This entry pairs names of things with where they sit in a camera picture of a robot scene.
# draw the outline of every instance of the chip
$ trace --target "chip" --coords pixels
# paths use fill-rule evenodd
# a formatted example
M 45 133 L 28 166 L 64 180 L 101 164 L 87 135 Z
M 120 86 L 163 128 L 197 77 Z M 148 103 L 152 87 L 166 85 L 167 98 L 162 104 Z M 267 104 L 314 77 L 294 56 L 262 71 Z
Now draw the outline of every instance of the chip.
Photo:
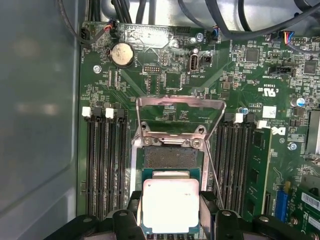
M 227 98 L 229 98 L 229 96 L 230 96 L 229 92 L 222 92 L 221 93 L 221 98 L 227 99 Z
M 257 63 L 259 60 L 259 50 L 249 48 L 246 50 L 245 61 L 249 63 Z
M 251 181 L 254 182 L 255 184 L 258 183 L 258 176 L 259 176 L 259 172 L 252 168 L 250 172 Z
M 300 107 L 295 107 L 293 109 L 293 115 L 297 117 L 302 117 L 305 114 L 305 109 Z
M 93 115 L 96 116 L 96 117 L 101 117 L 102 108 L 101 107 L 94 107 L 93 108 Z
M 304 74 L 316 74 L 318 68 L 318 61 L 308 60 L 304 63 Z
M 262 146 L 262 133 L 255 131 L 253 135 L 253 144 L 259 148 Z
M 248 200 L 247 205 L 246 205 L 246 209 L 248 210 L 248 212 L 251 215 L 254 215 L 255 212 L 255 203 L 252 202 L 251 200 Z
M 229 89 L 230 89 L 230 82 L 224 81 L 224 82 L 222 83 L 222 88 L 223 88 L 223 89 L 226 89 L 226 90 L 229 90 Z

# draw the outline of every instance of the capacitor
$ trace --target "capacitor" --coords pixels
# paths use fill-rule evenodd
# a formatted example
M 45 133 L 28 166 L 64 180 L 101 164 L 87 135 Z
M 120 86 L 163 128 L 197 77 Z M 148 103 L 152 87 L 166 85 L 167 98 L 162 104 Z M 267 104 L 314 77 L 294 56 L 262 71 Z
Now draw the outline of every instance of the capacitor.
M 306 104 L 306 101 L 302 97 L 295 97 L 291 100 L 292 107 L 304 107 L 305 104 Z
M 199 48 L 196 48 L 196 47 L 190 51 L 190 55 L 198 54 L 198 53 L 199 53 Z
M 134 50 L 129 44 L 120 42 L 113 46 L 110 57 L 117 67 L 127 68 L 134 62 Z
M 239 107 L 238 113 L 243 114 L 243 115 L 247 115 L 249 113 L 249 109 L 246 107 Z

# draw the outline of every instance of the white label sticker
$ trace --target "white label sticker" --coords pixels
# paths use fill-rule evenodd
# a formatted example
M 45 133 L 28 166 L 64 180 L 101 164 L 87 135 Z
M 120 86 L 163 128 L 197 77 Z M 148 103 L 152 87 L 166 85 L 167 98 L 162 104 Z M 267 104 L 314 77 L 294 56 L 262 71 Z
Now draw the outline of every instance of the white label sticker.
M 277 128 L 276 126 L 273 126 L 271 128 L 271 133 L 272 133 L 272 135 L 279 134 L 281 136 L 284 136 L 284 135 L 286 135 L 286 128 L 285 127 Z
M 277 115 L 276 106 L 263 106 L 262 117 L 265 119 L 275 119 Z
M 308 222 L 314 226 L 316 229 L 320 230 L 320 222 L 315 220 L 313 217 L 309 216 Z
M 320 211 L 320 201 L 313 198 L 312 196 L 302 193 L 301 200 L 304 201 L 306 204 L 310 205 L 311 207 Z

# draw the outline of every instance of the integrated circuit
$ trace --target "integrated circuit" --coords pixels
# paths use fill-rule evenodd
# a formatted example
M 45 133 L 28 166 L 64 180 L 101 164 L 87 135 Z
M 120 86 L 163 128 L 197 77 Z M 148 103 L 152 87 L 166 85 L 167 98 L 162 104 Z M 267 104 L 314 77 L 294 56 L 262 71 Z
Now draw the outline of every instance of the integrated circuit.
M 305 61 L 303 73 L 314 75 L 317 72 L 317 68 L 318 68 L 318 61 L 316 60 Z
M 252 180 L 252 182 L 257 183 L 258 176 L 259 176 L 259 172 L 252 168 L 250 171 L 250 179 Z
M 248 48 L 245 53 L 245 61 L 247 63 L 257 63 L 259 60 L 259 50 L 255 48 Z
M 248 210 L 248 212 L 251 215 L 254 215 L 255 212 L 255 203 L 251 200 L 248 200 L 247 205 L 246 205 L 246 209 Z
M 229 90 L 230 89 L 230 85 L 231 85 L 230 82 L 224 81 L 222 83 L 222 89 Z

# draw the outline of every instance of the green circuit board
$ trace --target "green circuit board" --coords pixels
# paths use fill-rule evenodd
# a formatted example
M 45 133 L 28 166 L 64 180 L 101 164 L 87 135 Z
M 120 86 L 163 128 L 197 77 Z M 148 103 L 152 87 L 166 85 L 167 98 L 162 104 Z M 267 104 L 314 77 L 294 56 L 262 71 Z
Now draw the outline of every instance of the green circuit board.
M 94 36 L 105 25 L 85 22 L 83 27 L 88 36 Z M 96 114 L 104 114 L 105 108 L 113 108 L 116 109 L 116 116 L 125 116 L 126 121 L 121 122 L 124 124 L 123 128 L 118 129 L 117 125 L 113 129 L 107 123 L 102 126 L 94 123 L 90 126 L 87 120 L 79 117 L 78 215 L 91 213 L 93 209 L 93 214 L 99 212 L 100 218 L 104 218 L 109 211 L 126 207 L 132 188 L 141 188 L 139 176 L 144 167 L 141 159 L 145 157 L 142 149 L 137 151 L 140 161 L 136 163 L 136 183 L 131 184 L 132 140 L 138 130 L 138 97 L 175 95 L 223 100 L 226 103 L 225 115 L 234 116 L 239 108 L 247 108 L 254 115 L 254 129 L 259 121 L 267 122 L 269 129 L 261 129 L 261 138 L 267 146 L 249 151 L 247 156 L 246 168 L 263 168 L 261 171 L 264 172 L 260 174 L 256 170 L 259 172 L 258 176 L 254 173 L 256 175 L 252 177 L 259 184 L 252 184 L 250 181 L 244 183 L 247 189 L 243 191 L 253 202 L 242 206 L 247 220 L 252 215 L 263 213 L 266 205 L 267 213 L 274 215 L 277 191 L 284 188 L 286 181 L 295 185 L 299 184 L 303 174 L 320 175 L 320 167 L 307 161 L 312 152 L 306 150 L 309 112 L 319 109 L 320 103 L 318 54 L 296 52 L 287 47 L 282 39 L 270 41 L 268 36 L 247 41 L 221 41 L 220 38 L 212 41 L 210 32 L 190 27 L 119 23 L 116 33 L 116 36 L 105 33 L 91 47 L 81 48 L 80 113 L 83 107 L 91 107 L 93 115 L 95 111 Z M 198 33 L 203 35 L 202 41 L 195 39 Z M 132 47 L 134 58 L 130 66 L 117 67 L 111 60 L 111 51 L 117 43 L 127 43 Z M 319 48 L 319 42 L 315 38 L 293 37 L 291 43 L 304 49 Z M 196 70 L 191 70 L 190 58 L 194 53 L 199 62 Z M 304 98 L 305 105 L 293 107 L 292 100 L 296 98 Z M 182 104 L 147 107 L 141 111 L 141 119 L 148 122 L 153 131 L 192 133 L 198 125 L 209 127 L 217 114 L 219 113 L 215 111 L 190 109 Z M 103 135 L 101 132 L 108 127 L 118 134 Z M 95 136 L 99 134 L 103 139 L 98 141 Z M 104 158 L 108 154 L 103 147 L 91 149 L 94 147 L 90 148 L 88 145 L 89 135 L 96 147 L 106 145 L 107 138 L 118 141 L 118 135 L 123 137 L 121 145 L 115 144 L 115 157 L 109 156 L 114 158 L 113 166 L 108 162 L 89 162 L 89 158 Z M 219 139 L 214 135 L 211 141 L 213 155 L 217 141 Z M 251 142 L 247 143 L 248 146 L 254 145 L 255 141 L 257 139 L 253 136 Z M 289 150 L 290 143 L 296 144 L 297 148 Z M 195 159 L 193 167 L 200 168 L 201 156 L 197 155 Z M 236 161 L 232 156 L 228 156 L 228 159 L 233 164 Z M 212 189 L 212 182 L 213 176 L 210 174 L 207 186 L 209 191 Z M 120 186 L 121 198 L 118 198 L 115 192 L 119 193 Z M 97 204 L 88 205 L 90 194 L 94 195 L 93 201 L 98 201 Z

